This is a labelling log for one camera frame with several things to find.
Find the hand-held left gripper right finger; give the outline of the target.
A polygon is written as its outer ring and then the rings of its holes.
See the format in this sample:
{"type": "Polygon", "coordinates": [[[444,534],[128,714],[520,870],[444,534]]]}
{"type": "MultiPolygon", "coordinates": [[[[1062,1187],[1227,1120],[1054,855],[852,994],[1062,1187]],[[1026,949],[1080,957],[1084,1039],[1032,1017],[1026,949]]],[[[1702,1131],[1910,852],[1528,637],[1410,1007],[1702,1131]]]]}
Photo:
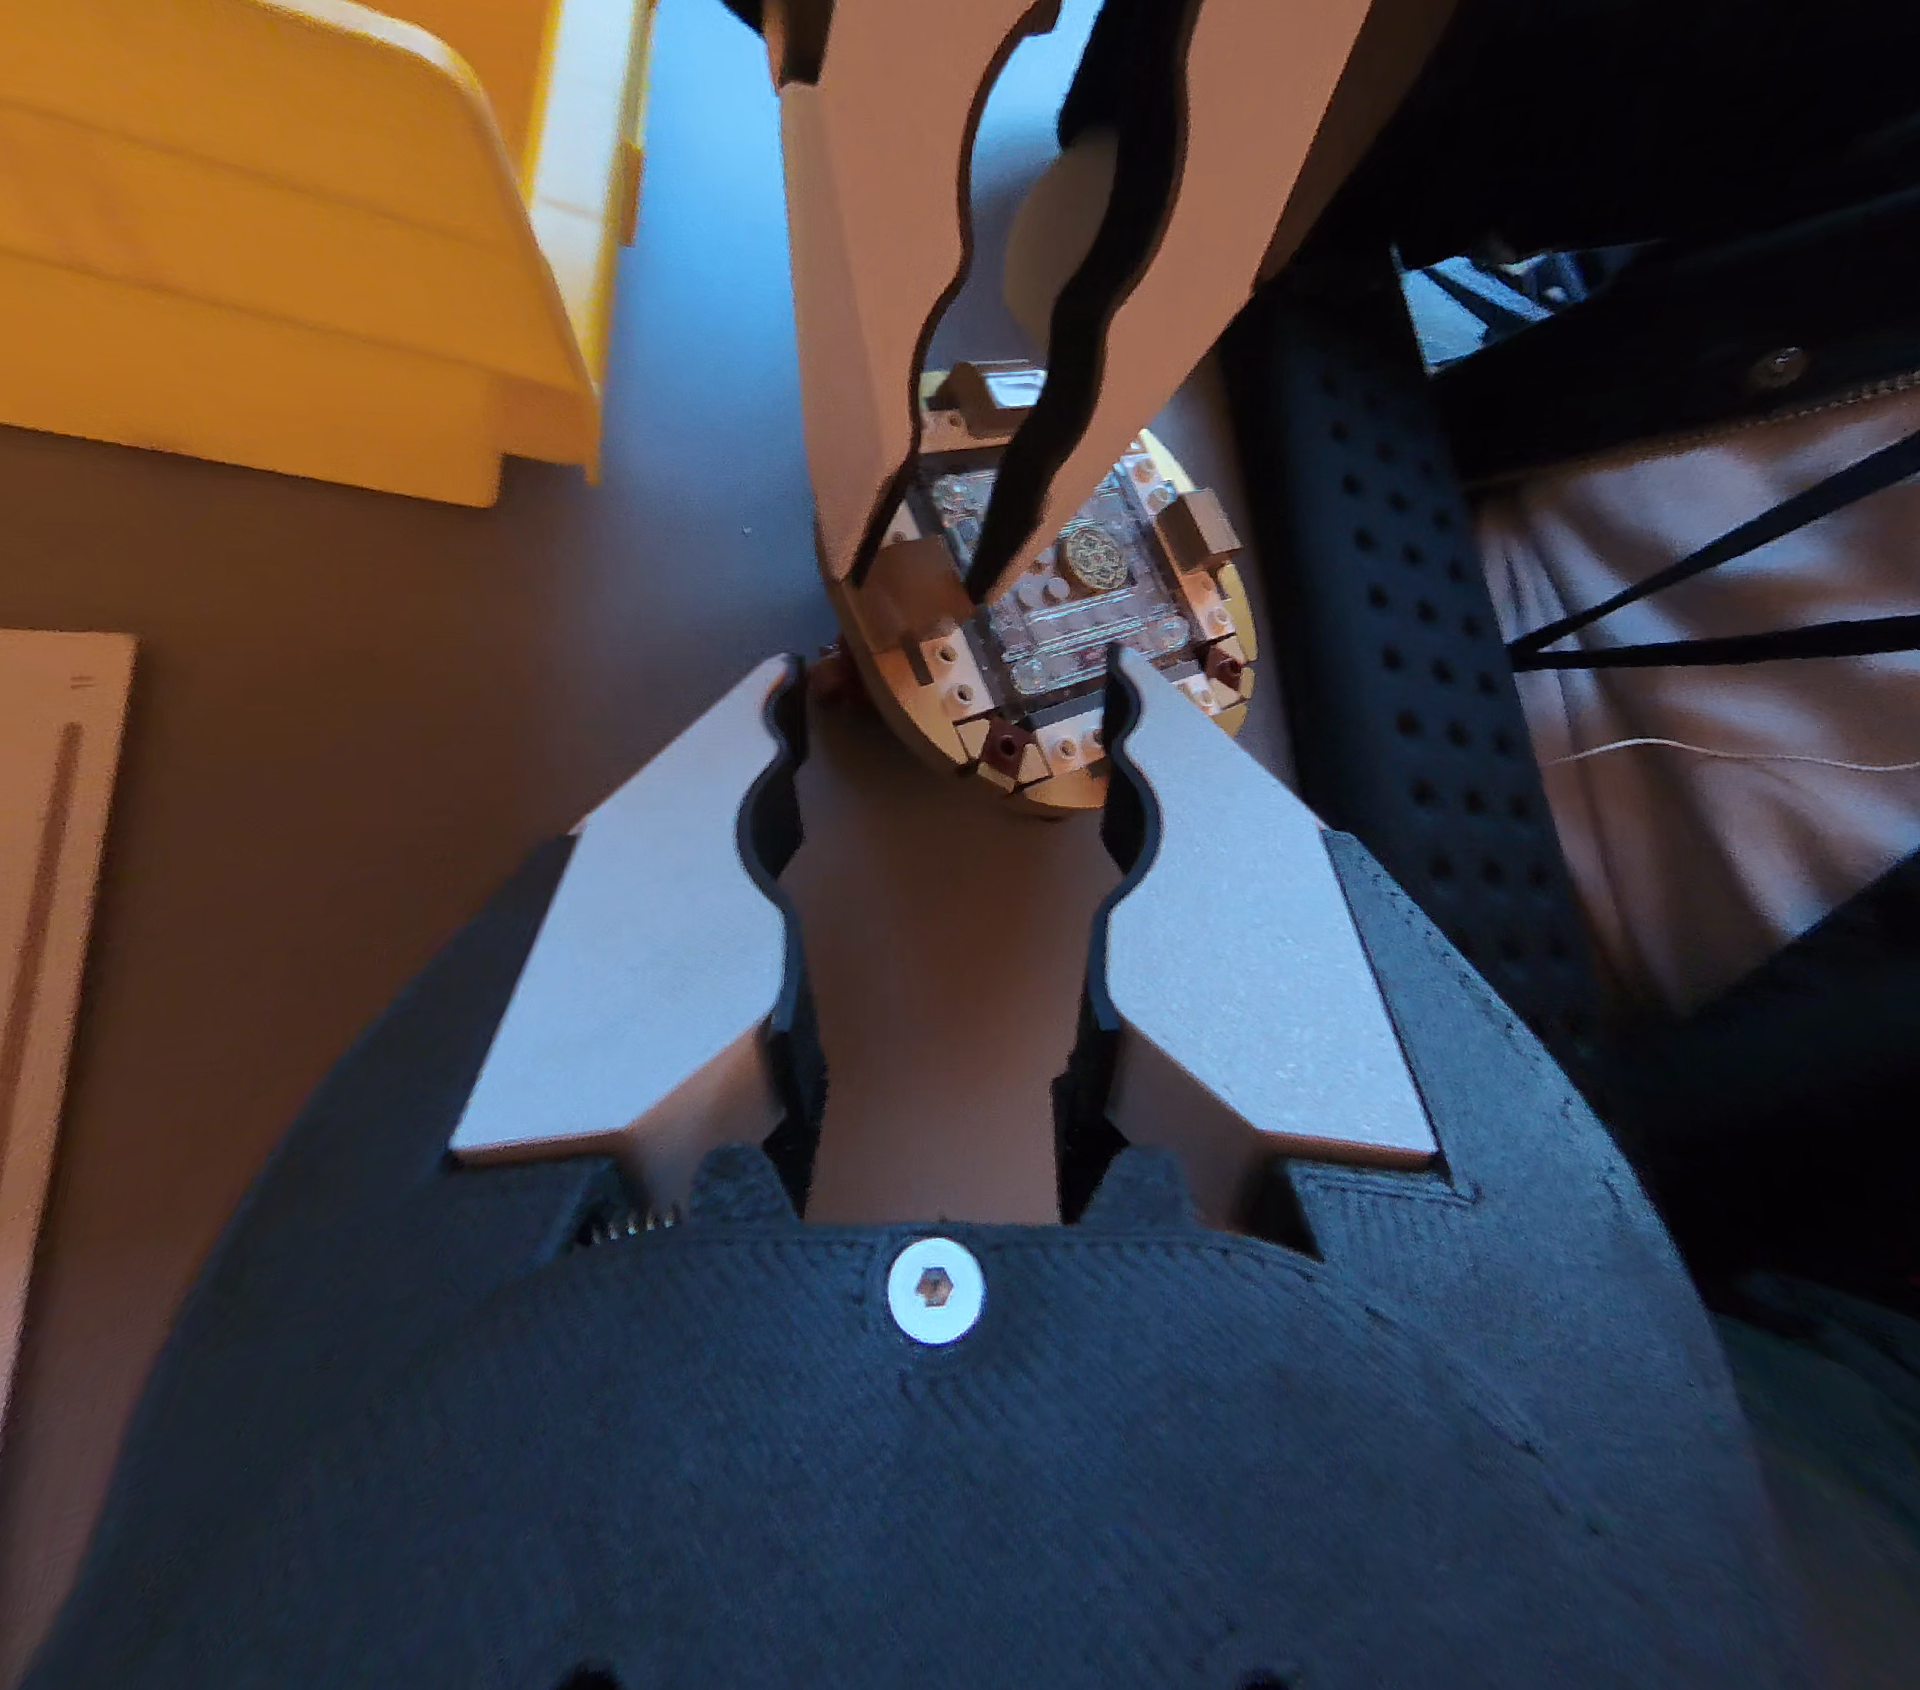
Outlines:
{"type": "Polygon", "coordinates": [[[1429,1172],[1439,1141],[1325,824],[1141,652],[1111,652],[1098,904],[1059,1079],[1062,1221],[1173,1152],[1206,1225],[1269,1221],[1285,1158],[1429,1172]]]}

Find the instruction booklet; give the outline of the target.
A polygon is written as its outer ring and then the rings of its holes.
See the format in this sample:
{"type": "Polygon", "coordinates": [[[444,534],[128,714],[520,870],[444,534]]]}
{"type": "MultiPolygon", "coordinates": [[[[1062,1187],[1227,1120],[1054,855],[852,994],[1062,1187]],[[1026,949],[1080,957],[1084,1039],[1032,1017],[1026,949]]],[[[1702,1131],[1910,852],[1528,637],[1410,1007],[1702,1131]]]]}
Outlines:
{"type": "Polygon", "coordinates": [[[29,1317],[132,668],[131,637],[2,633],[2,1394],[29,1317]]]}

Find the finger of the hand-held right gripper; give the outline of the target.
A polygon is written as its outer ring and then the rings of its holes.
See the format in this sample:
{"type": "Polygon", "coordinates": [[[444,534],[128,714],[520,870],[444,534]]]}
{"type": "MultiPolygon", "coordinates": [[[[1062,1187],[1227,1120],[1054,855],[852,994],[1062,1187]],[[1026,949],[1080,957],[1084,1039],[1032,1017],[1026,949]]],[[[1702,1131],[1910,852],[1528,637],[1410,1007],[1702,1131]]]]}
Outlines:
{"type": "Polygon", "coordinates": [[[973,263],[971,168],[1009,54],[1060,0],[780,0],[780,149],[823,570],[869,574],[973,263]]]}
{"type": "Polygon", "coordinates": [[[973,550],[974,602],[1093,499],[1245,306],[1373,7],[1183,0],[1164,102],[1122,127],[1107,215],[1053,311],[1041,403],[973,550]]]}

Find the round toy brick model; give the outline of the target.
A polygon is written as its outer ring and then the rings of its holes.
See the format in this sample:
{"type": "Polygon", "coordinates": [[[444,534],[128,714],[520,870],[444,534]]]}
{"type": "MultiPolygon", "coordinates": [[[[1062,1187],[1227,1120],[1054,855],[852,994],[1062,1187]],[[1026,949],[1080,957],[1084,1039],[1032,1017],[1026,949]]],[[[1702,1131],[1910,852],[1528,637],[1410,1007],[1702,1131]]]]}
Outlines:
{"type": "Polygon", "coordinates": [[[1237,529],[1149,430],[1001,598],[968,602],[999,467],[1043,388],[1044,371],[1014,360],[927,371],[920,449],[876,560],[829,597],[867,696],[910,749],[1009,806],[1066,816],[1109,795],[1112,651],[1141,652],[1237,736],[1258,640],[1237,529]]]}

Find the person's grey hoodie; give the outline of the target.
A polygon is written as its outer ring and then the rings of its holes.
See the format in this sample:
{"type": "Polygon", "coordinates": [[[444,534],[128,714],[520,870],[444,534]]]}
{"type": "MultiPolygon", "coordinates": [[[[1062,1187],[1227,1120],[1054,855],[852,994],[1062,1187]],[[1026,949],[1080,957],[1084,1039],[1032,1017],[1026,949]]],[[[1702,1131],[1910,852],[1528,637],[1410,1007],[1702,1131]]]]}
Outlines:
{"type": "MultiPolygon", "coordinates": [[[[1595,609],[1917,430],[1917,391],[1596,461],[1489,494],[1510,640],[1595,609]]],[[[1917,614],[1906,481],[1625,606],[1572,651],[1917,614]]],[[[1917,852],[1914,652],[1519,679],[1602,973],[1686,1013],[1917,852]]]]}

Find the grey desk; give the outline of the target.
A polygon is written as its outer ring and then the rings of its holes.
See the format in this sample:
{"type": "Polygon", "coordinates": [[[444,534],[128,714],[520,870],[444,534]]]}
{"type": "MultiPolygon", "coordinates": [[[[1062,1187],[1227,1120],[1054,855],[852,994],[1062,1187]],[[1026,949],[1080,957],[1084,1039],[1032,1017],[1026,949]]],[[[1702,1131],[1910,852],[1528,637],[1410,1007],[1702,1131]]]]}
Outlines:
{"type": "MultiPolygon", "coordinates": [[[[658,0],[596,484],[511,458],[467,508],[5,430],[5,625],[139,640],[7,1427],[5,1687],[314,1086],[545,839],[836,638],[786,251],[760,42],[658,0]]],[[[860,708],[819,708],[798,788],[812,1214],[1051,1222],[1097,818],[1001,812],[860,708]]]]}

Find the black perforated pad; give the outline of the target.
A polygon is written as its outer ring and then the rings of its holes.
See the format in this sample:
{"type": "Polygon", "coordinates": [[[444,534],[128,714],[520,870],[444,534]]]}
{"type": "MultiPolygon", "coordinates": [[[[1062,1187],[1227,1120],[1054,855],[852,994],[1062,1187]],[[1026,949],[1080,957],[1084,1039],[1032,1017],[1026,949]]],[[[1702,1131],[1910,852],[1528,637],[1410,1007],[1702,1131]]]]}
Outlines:
{"type": "Polygon", "coordinates": [[[1615,1005],[1394,263],[1295,263],[1216,358],[1303,799],[1625,1129],[1615,1005]]]}

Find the yellow plastic bin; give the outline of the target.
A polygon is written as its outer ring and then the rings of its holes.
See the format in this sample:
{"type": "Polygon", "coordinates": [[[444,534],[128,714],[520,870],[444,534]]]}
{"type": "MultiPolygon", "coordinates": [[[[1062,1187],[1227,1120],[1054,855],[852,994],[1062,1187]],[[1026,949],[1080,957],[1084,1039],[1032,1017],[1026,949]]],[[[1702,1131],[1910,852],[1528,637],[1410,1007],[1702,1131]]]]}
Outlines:
{"type": "Polygon", "coordinates": [[[2,0],[5,425],[598,473],[657,0],[2,0]]]}

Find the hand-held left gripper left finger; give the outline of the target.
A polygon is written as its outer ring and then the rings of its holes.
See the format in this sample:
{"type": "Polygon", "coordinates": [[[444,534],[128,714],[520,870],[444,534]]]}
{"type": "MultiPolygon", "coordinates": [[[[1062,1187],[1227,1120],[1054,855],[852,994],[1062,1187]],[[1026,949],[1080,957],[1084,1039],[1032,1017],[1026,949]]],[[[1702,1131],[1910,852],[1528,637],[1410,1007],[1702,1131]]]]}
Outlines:
{"type": "Polygon", "coordinates": [[[802,841],[804,664],[776,654],[574,829],[448,1154],[600,1154],[653,1212],[809,1111],[779,881],[802,841]]]}

